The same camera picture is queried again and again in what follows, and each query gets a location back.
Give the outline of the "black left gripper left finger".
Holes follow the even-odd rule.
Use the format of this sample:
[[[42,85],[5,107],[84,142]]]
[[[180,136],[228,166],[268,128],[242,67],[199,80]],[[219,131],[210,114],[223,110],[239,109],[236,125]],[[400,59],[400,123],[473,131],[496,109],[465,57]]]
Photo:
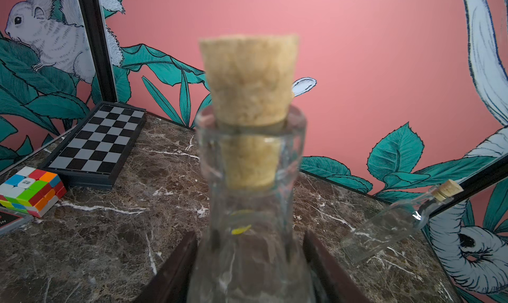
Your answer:
[[[196,233],[186,232],[156,276],[134,302],[186,302],[197,250]]]

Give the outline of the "glass bottle blue label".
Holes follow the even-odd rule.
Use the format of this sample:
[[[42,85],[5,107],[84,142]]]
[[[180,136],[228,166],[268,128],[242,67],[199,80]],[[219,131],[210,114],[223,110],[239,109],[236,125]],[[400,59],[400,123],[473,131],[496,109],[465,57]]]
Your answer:
[[[343,238],[341,247],[351,263],[359,263],[421,230],[435,210],[461,192],[459,183],[448,180],[414,199],[395,202]]]

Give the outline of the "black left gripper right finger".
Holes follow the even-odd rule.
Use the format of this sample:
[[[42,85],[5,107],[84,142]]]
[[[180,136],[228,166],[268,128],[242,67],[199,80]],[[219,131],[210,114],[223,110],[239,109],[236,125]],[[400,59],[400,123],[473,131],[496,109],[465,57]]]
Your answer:
[[[305,232],[302,248],[310,268],[316,302],[370,303],[311,230]]]

